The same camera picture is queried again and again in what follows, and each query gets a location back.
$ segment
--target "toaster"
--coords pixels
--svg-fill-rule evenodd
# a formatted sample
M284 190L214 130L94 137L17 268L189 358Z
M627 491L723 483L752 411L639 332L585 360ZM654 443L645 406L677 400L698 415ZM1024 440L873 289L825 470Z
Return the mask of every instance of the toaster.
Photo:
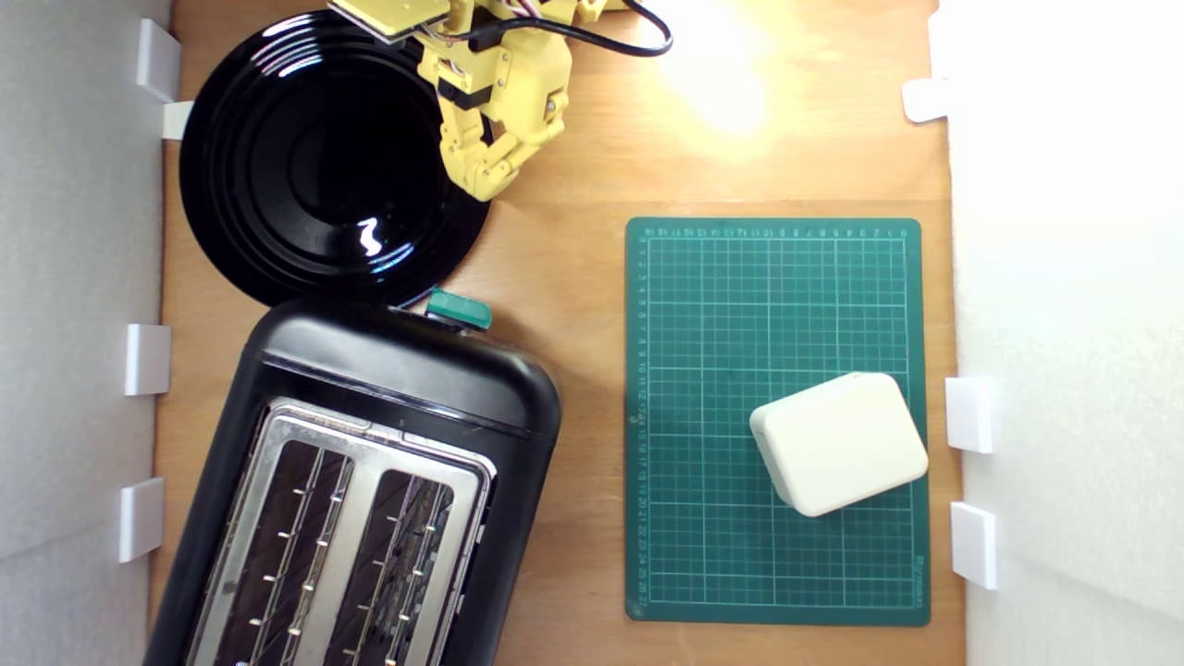
M493 662L560 402L458 312L304 299L260 320L146 666Z

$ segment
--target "wooden surface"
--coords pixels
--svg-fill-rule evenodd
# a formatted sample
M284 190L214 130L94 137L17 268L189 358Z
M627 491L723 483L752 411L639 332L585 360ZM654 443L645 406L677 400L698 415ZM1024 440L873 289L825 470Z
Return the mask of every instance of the wooden surface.
M575 45L567 132L494 205L449 287L489 301L496 332L543 357L562 436L522 564L501 665L941 665L964 661L963 584L950 572L942 379L954 372L945 127L909 126L900 84L926 76L933 0L650 0L676 31L656 60ZM182 92L302 0L178 0ZM649 34L633 17L600 30ZM168 479L153 602L175 553L239 350L263 308L213 269L186 225L166 154L160 402ZM920 629L638 623L624 613L624 229L633 216L909 216L925 232L933 622Z

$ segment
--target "white clip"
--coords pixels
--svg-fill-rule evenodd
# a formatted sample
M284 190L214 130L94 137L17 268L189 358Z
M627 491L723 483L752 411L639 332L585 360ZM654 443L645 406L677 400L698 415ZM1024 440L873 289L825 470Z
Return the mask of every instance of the white clip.
M181 87L181 43L152 19L140 21L136 85L166 104Z
M993 590L998 587L995 514L963 501L950 505L953 569L963 578Z
M148 324L128 325L124 396L156 396L168 392L173 329Z
M980 454L995 450L995 391L990 379L946 379L946 440L951 447Z
M950 115L952 46L950 20L939 8L929 17L929 78L906 81L901 87L905 117L922 123Z
M120 493L120 563L160 547L165 540L165 480L149 479Z

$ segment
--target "wire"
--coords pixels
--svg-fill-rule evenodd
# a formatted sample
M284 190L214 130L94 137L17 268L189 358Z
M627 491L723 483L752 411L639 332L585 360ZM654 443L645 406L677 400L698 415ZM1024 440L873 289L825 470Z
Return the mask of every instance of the wire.
M600 49L606 49L616 53L622 53L624 56L632 56L635 58L654 58L661 56L674 46L674 34L670 32L670 26L665 24L657 14L641 6L637 0L624 0L625 6L633 12L641 14L641 17L648 20L654 27L658 28L662 33L662 45L661 46L637 46L636 44L626 44L624 41L618 41L616 39L598 34L581 27L571 26L567 24L561 24L559 21L553 21L549 19L543 19L539 17L520 17L515 19L507 19L503 21L491 23L483 25L478 28L470 30L469 32L462 32L458 34L442 34L431 30L427 26L423 26L425 31L432 37L444 39L446 41L468 41L470 39L481 39L484 37L495 37L504 34L511 30L520 30L523 27L534 27L539 30L545 30L547 32L554 32L555 34L562 34L564 37L571 37L572 39L578 39L585 41L593 46L599 46Z

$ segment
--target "white box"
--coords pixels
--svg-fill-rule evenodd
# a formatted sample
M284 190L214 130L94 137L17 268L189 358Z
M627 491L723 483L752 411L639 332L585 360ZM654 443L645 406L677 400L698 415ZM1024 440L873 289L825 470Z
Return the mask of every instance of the white box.
M915 481L929 457L896 380L855 372L753 411L777 494L822 515Z

